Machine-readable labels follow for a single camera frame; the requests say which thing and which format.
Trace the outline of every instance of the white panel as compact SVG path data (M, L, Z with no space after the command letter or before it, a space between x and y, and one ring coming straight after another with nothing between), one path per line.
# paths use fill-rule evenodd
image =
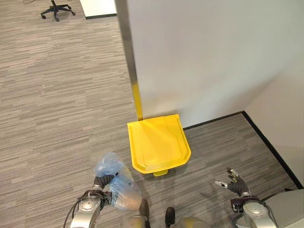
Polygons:
M85 16L116 13L115 0L80 0Z
M304 54L246 111L304 185Z
M128 0L144 118L244 110L303 46L303 0Z

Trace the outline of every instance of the gray carpet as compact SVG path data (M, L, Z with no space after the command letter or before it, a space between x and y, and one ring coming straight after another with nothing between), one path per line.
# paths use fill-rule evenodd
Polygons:
M37 0L0 2L0 227L62 227L69 208L93 182L93 167L116 152L150 203L152 228L163 227L168 206L230 227L229 199L216 188L231 166L263 198L295 188L242 115L186 131L189 162L168 175L142 175L131 166L126 123L135 121L117 18L85 20ZM105 208L98 226L118 228L136 212Z

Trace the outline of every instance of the plastic bag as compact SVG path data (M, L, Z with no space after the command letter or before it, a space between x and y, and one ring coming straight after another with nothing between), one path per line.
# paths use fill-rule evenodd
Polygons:
M94 168L97 177L116 175L110 183L111 205L122 210L138 210L142 202L141 191L129 169L116 153L106 153Z
M95 166L94 171L97 177L115 175L124 167L124 163L116 153L106 153Z
M110 183L112 192L112 202L117 209L121 210L138 210L142 196L138 185L123 175L117 175Z

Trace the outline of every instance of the yellow lid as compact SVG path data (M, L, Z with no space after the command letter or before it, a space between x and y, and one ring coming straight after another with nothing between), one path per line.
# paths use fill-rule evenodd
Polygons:
M141 173L166 174L185 164L191 151L178 114L128 123L133 167Z

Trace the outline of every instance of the chair base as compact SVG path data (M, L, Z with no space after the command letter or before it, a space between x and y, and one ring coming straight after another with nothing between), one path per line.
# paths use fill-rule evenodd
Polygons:
M61 10L61 11L68 11L68 12L71 12L73 16L75 15L75 13L72 11L72 8L69 5L56 5L56 3L54 2L54 0L51 0L51 2L53 4L53 6L50 6L49 9L47 9L46 11L44 11L44 12L41 13L42 19L46 18L46 16L44 16L44 14L49 13L49 12L54 12L54 18L55 18L55 20L59 21L59 18L57 17L57 12L59 10Z

